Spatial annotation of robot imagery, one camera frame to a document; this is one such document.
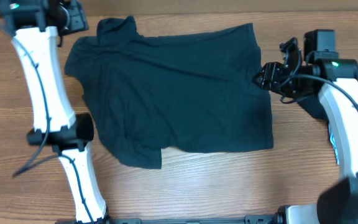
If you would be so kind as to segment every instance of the metal bracket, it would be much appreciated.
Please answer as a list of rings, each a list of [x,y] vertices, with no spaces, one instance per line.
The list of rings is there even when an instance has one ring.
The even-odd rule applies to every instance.
[[[275,215],[246,215],[245,224],[275,224]]]
[[[142,224],[142,221],[139,218],[111,218],[109,224]]]

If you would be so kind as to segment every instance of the green led light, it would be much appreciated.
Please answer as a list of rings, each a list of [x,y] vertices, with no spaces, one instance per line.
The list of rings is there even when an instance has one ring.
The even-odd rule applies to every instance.
[[[12,3],[9,5],[11,9],[17,9],[20,5],[18,3]]]

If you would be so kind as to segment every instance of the black base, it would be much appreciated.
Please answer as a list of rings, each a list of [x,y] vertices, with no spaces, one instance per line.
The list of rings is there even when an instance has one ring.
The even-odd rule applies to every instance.
[[[275,224],[275,215],[247,215],[244,218],[189,218],[166,220],[107,219],[94,224]],[[75,221],[56,222],[55,224],[80,224]]]

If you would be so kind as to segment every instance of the dark green t-shirt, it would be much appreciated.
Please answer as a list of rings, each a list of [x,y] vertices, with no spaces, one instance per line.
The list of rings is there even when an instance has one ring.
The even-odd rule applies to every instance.
[[[270,95],[252,24],[205,34],[144,37],[132,16],[82,37],[65,73],[77,78],[104,146],[121,163],[161,168],[161,148],[245,152],[273,147]]]

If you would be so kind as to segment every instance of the wire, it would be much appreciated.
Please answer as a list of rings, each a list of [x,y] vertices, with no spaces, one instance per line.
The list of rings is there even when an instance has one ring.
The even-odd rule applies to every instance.
[[[306,94],[303,96],[299,96],[298,98],[294,99],[294,100],[290,100],[290,101],[284,101],[284,99],[286,98],[285,96],[282,96],[280,98],[280,102],[282,102],[283,104],[291,104],[291,103],[299,103],[305,99],[307,99],[309,96],[311,96],[312,94]]]
[[[291,81],[291,78],[294,76],[294,74],[296,74],[299,70],[299,68],[301,67],[302,65],[302,53],[300,50],[298,50],[298,64],[296,65],[294,71],[291,71],[290,75],[288,76],[288,78],[282,82],[281,84],[279,84],[278,86],[276,86],[275,88],[272,89],[272,91],[277,91],[279,90],[280,88],[282,88],[283,86],[285,86],[289,81]]]
[[[63,158],[68,159],[68,160],[70,161],[70,164],[73,166],[73,169],[74,169],[74,172],[75,172],[75,176],[76,176],[76,178],[77,178],[78,190],[80,191],[81,202],[82,202],[82,204],[83,204],[84,207],[85,207],[85,210],[86,210],[86,212],[87,212],[87,214],[88,214],[88,216],[89,216],[89,219],[91,220],[91,223],[94,223],[93,218],[92,218],[92,215],[91,215],[91,212],[90,212],[88,206],[86,205],[85,198],[84,198],[84,195],[83,195],[83,193],[82,193],[81,182],[80,182],[80,175],[78,174],[78,170],[77,170],[77,167],[76,167],[76,165],[75,165],[75,163],[74,163],[74,159],[72,159],[72,158],[70,158],[70,157],[68,157],[68,156],[66,156],[66,155],[63,155],[63,154],[60,154],[59,157],[63,157]]]
[[[305,57],[305,62],[306,64],[308,65],[309,64],[309,60],[310,60],[310,57],[313,53],[317,52],[317,50],[312,50],[311,52],[309,52],[306,57]]]
[[[42,139],[42,142],[39,146],[39,148],[37,149],[37,151],[32,155],[32,157],[24,164],[24,166],[22,166],[18,171],[16,171],[14,174],[13,174],[13,177],[16,177],[22,173],[24,173],[25,171],[28,171],[30,169],[33,169],[34,167],[37,167],[41,164],[43,164],[44,162],[47,162],[51,159],[54,159],[56,157],[63,157],[63,158],[66,158],[70,161],[70,164],[73,166],[74,168],[74,171],[75,171],[75,175],[76,175],[76,179],[77,179],[77,184],[78,184],[78,190],[80,192],[80,197],[81,197],[81,202],[82,204],[84,205],[85,207],[85,210],[89,216],[89,219],[91,220],[91,223],[94,223],[93,221],[93,218],[92,218],[92,215],[91,215],[91,212],[88,208],[88,206],[86,205],[86,202],[85,202],[85,198],[84,198],[84,195],[83,195],[83,192],[82,192],[82,188],[81,188],[81,182],[80,182],[80,175],[78,174],[78,170],[76,168],[76,165],[74,163],[74,160],[66,155],[53,155],[53,156],[48,156],[46,157],[45,159],[42,159],[34,164],[31,164],[34,162],[34,160],[37,158],[37,156],[41,153],[42,149],[44,148],[44,146],[46,145],[46,142],[47,142],[47,139],[48,139],[48,135],[49,135],[49,132],[50,132],[50,120],[51,118],[49,117],[49,111],[48,111],[48,103],[47,103],[47,97],[46,97],[46,94],[45,94],[45,89],[44,89],[44,85],[42,84],[42,79],[41,79],[41,76],[39,74],[39,71],[38,71],[38,64],[36,64],[34,62],[34,60],[32,59],[31,55],[29,54],[29,52],[27,51],[27,49],[22,45],[22,43],[20,43],[20,41],[18,41],[15,37],[14,37],[14,34],[9,31],[6,27],[4,27],[1,23],[0,23],[0,30],[3,31],[5,34],[7,34],[8,36],[12,37],[12,40],[23,50],[24,52],[24,56],[27,56],[31,62],[31,65],[34,67],[34,70],[37,74],[37,77],[38,77],[38,81],[40,83],[40,87],[41,87],[41,92],[42,92],[42,97],[44,99],[44,106],[45,106],[45,115],[46,115],[46,119],[47,119],[47,128],[45,130],[45,136],[44,138]]]
[[[322,83],[327,83],[328,85],[331,85],[335,89],[339,90],[343,95],[345,95],[346,98],[349,99],[349,101],[353,104],[354,108],[358,112],[358,104],[356,103],[356,101],[354,101],[354,99],[352,98],[351,95],[349,95],[345,90],[343,90],[341,87],[337,86],[335,83],[333,83],[333,82],[331,82],[329,80],[325,80],[325,79],[320,78],[320,77],[312,76],[312,75],[295,75],[294,78],[311,79],[311,80],[316,80],[316,81],[319,81],[319,82],[322,82]]]
[[[15,44],[19,48],[21,48],[22,51],[24,52],[23,56],[27,56],[27,58],[30,60],[31,65],[34,67],[34,70],[35,70],[35,72],[37,74],[37,78],[38,78],[38,81],[39,81],[40,87],[41,87],[42,98],[44,100],[44,106],[45,106],[45,115],[46,115],[46,120],[47,120],[47,128],[45,130],[45,136],[42,139],[42,142],[41,142],[40,146],[33,153],[31,158],[19,170],[17,170],[15,173],[13,173],[12,177],[17,177],[18,175],[20,175],[20,174],[24,173],[25,171],[31,169],[31,168],[29,168],[31,163],[33,163],[35,161],[35,159],[38,157],[38,155],[42,152],[42,149],[46,145],[47,139],[48,139],[48,136],[49,136],[51,118],[49,117],[49,109],[48,109],[48,103],[47,103],[47,96],[45,94],[45,88],[44,88],[44,85],[42,83],[40,73],[38,71],[38,66],[39,65],[34,62],[33,58],[31,57],[31,54],[27,51],[27,49],[23,46],[23,44],[13,36],[14,34],[11,31],[9,31],[6,27],[4,27],[1,23],[0,23],[0,30],[3,31],[8,36],[12,37],[13,42],[15,42]]]

